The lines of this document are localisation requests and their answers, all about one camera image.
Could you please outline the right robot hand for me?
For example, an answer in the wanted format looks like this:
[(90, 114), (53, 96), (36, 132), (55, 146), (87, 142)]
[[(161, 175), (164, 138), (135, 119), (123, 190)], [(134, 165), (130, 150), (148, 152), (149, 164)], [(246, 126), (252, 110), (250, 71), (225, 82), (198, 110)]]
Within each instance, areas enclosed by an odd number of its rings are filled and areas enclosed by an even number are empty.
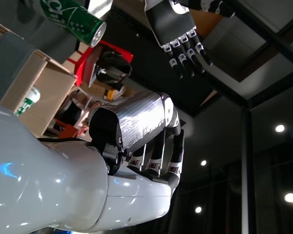
[(36, 138), (0, 106), (0, 234), (93, 233), (168, 213), (185, 141), (171, 98), (142, 91), (104, 104), (89, 134)]

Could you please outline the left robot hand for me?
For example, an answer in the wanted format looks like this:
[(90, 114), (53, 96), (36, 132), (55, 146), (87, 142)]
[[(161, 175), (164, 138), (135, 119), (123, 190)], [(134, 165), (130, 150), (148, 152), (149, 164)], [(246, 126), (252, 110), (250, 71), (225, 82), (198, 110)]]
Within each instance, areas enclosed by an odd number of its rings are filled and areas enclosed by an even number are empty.
[(190, 9), (214, 13), (226, 18), (235, 15), (222, 0), (146, 0), (145, 15), (160, 48), (178, 78), (204, 73), (198, 59), (213, 65), (197, 33)]

